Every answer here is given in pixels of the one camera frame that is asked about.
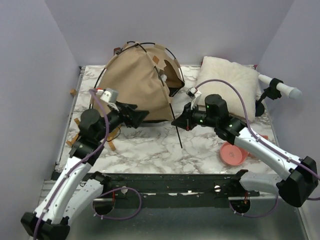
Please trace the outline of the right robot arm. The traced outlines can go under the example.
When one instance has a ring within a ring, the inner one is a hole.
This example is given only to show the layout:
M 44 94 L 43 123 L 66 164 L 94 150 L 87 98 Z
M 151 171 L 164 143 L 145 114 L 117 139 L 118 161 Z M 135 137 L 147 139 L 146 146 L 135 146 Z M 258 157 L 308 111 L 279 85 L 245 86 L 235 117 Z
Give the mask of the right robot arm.
M 171 123 L 191 131 L 196 126 L 210 127 L 216 135 L 257 157 L 275 173 L 262 174 L 244 170 L 230 183 L 230 191 L 241 196 L 257 191 L 280 196 L 293 207 L 301 207 L 319 184 L 317 164 L 310 158 L 293 155 L 253 131 L 247 123 L 231 117 L 227 103 L 218 94 L 205 98 L 205 110 L 192 102 L 184 106 L 182 114 Z

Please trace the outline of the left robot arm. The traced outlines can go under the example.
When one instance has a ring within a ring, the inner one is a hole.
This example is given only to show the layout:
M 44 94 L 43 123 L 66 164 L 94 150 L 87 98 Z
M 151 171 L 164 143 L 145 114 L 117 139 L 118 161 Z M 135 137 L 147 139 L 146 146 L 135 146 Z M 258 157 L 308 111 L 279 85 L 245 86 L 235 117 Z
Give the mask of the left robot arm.
M 82 189 L 77 187 L 102 153 L 109 133 L 121 124 L 137 128 L 149 114 L 134 104 L 117 102 L 116 107 L 109 113 L 90 108 L 81 114 L 79 137 L 63 171 L 41 204 L 21 218 L 22 226 L 35 240 L 65 240 L 75 218 L 96 197 L 110 194 L 111 179 L 102 173 L 95 173 Z

